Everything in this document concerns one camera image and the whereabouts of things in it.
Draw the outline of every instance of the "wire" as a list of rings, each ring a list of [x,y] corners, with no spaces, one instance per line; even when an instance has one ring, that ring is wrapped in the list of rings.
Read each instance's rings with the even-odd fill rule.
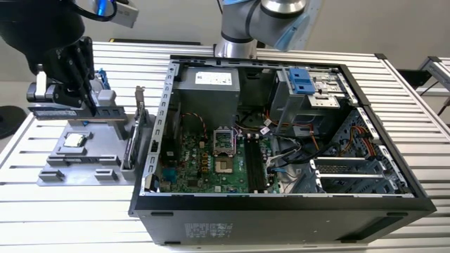
[[[196,116],[198,119],[202,121],[202,126],[203,126],[203,136],[204,136],[206,139],[208,139],[208,136],[207,136],[207,134],[206,134],[206,124],[204,124],[203,118],[202,118],[196,113],[190,113],[190,112],[188,112],[188,113],[184,113],[184,114],[181,115],[181,118],[184,118],[184,116],[187,116],[187,115]]]
[[[439,110],[439,112],[438,112],[438,116],[441,116],[441,114],[443,113],[443,111],[445,111],[445,109],[447,108],[447,106],[445,105],[445,106],[442,106],[442,108],[441,108],[441,110]]]
[[[88,12],[81,7],[79,7],[73,1],[64,1],[64,2],[69,5],[69,8],[72,9],[72,11],[75,11],[80,16],[84,16],[85,18],[95,20],[95,21],[108,22],[113,19],[113,17],[117,14],[117,2],[116,0],[109,0],[109,1],[112,4],[112,14],[109,16],[101,16],[92,12]]]
[[[288,186],[290,186],[294,182],[296,182],[298,180],[299,180],[299,178],[296,178],[295,180],[292,180],[292,181],[287,184],[287,186],[284,186],[283,193],[290,193],[290,192],[286,192],[286,190],[287,190]]]
[[[348,139],[347,145],[346,145],[343,151],[340,152],[339,156],[342,156],[348,151],[348,149],[352,145],[352,135],[354,135],[352,130],[354,129],[356,129],[359,134],[362,134],[363,132],[368,133],[367,129],[364,129],[362,126],[356,126],[356,125],[351,126],[350,139]],[[363,143],[364,143],[368,155],[370,156],[376,155],[375,149],[374,149],[371,143],[368,142],[368,139],[367,138],[362,138],[362,139],[363,139]]]
[[[311,159],[314,159],[315,157],[320,156],[331,147],[339,149],[340,148],[340,145],[339,143],[335,143],[335,142],[330,142],[326,146],[323,146],[318,152],[315,152],[314,154],[308,155],[307,157],[302,158],[302,159],[298,159],[298,160],[290,160],[287,161],[283,165],[279,165],[279,166],[274,166],[274,167],[268,167],[270,169],[271,168],[280,168],[280,167],[284,167],[290,164],[303,164],[303,163],[307,163],[310,162]]]
[[[312,142],[314,142],[314,145],[315,145],[315,149],[319,150],[319,145],[316,144],[314,133],[311,133],[311,139],[312,139]]]
[[[266,118],[272,122],[274,125],[279,125],[278,122],[274,122],[270,117],[268,117],[268,110],[266,110]],[[314,137],[314,126],[312,124],[292,124],[298,127],[310,127],[310,134],[311,134],[311,139],[312,139],[312,142],[314,142],[314,146],[315,146],[315,149],[319,150],[319,145],[316,144],[316,141],[315,141],[315,137]]]
[[[296,178],[296,176],[291,175],[291,174],[286,171],[286,169],[283,169],[283,168],[278,168],[278,167],[276,167],[276,168],[271,169],[271,171],[284,173],[284,174],[287,174],[291,178]]]
[[[236,127],[239,127],[240,129],[244,129],[244,130],[250,130],[250,131],[259,131],[258,128],[251,128],[248,126],[246,126],[243,123],[239,123],[239,121],[235,121],[234,124],[236,125]]]
[[[219,6],[219,10],[220,10],[220,14],[223,14],[223,11],[222,11],[222,5],[220,5],[220,2],[219,2],[219,0],[216,0],[216,2],[218,2],[218,6]]]
[[[433,83],[430,85],[430,87],[427,87],[427,89],[421,93],[421,96],[429,91],[429,89],[431,89],[435,85],[438,84],[438,81],[435,83]]]
[[[368,133],[367,128],[364,128],[363,126],[356,126],[364,133]],[[366,144],[366,148],[367,148],[367,152],[370,155],[376,155],[375,149],[372,144],[368,141],[368,138],[363,138],[363,142]]]

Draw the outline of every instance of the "aluminum extrusion table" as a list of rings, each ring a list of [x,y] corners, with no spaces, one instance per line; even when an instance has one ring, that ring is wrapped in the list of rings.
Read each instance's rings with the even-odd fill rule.
[[[212,55],[210,46],[95,43],[93,49],[95,67],[107,71],[116,104],[129,113],[136,85],[145,87],[149,112],[157,111],[171,54]],[[0,245],[8,245],[1,252],[450,252],[450,130],[390,62],[374,54],[268,49],[259,50],[258,58],[348,66],[438,211],[366,246],[156,246],[140,221],[127,214],[132,186],[35,184],[65,122],[28,116],[0,154]]]

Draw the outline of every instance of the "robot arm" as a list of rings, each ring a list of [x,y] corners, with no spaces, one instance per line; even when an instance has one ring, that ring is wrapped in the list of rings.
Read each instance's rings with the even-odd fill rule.
[[[117,110],[99,108],[91,97],[92,41],[81,38],[81,16],[103,22],[112,20],[117,13],[116,1],[119,7],[128,6],[128,0],[96,0],[97,14],[109,13],[105,8],[113,9],[112,15],[101,16],[80,9],[75,0],[0,0],[0,36],[25,55],[37,76],[27,100],[52,104],[47,109],[53,112],[36,108],[43,115],[85,119],[97,118],[104,112],[100,117],[115,117],[108,110]],[[280,51],[290,50],[308,24],[306,5],[307,0],[223,0],[222,41],[215,47],[215,56],[255,58],[256,40]],[[136,19],[137,9],[133,8],[132,13]],[[73,115],[73,111],[64,108],[80,110]]]
[[[27,100],[53,104],[47,107],[53,108],[49,115],[57,115],[57,110],[64,115],[67,111],[61,107],[67,106],[80,109],[79,117],[95,118],[97,108],[89,83],[95,78],[92,41],[88,37],[81,38],[84,24],[80,14],[91,15],[89,18],[97,21],[113,17],[87,12],[73,0],[1,0],[0,35],[7,44],[25,55],[31,72],[37,76]]]
[[[222,40],[216,57],[256,57],[256,40],[292,49],[310,23],[307,0],[223,0]]]

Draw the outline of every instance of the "ram slot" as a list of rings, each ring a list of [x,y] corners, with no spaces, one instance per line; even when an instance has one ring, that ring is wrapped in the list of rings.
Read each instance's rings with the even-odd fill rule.
[[[250,193],[266,190],[264,172],[262,168],[262,154],[259,149],[259,140],[248,138],[244,141],[246,168],[248,178]]]

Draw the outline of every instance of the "motherboard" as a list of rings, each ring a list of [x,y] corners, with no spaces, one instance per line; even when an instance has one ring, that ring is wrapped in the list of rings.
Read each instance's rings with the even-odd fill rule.
[[[276,177],[263,171],[263,162],[271,155],[270,139],[259,138],[260,175],[264,191],[279,193]],[[232,148],[232,153],[218,153],[218,147]],[[180,159],[176,168],[163,168],[163,192],[181,193],[250,193],[252,177],[248,178],[246,162],[246,138],[218,133],[208,135],[183,134]]]

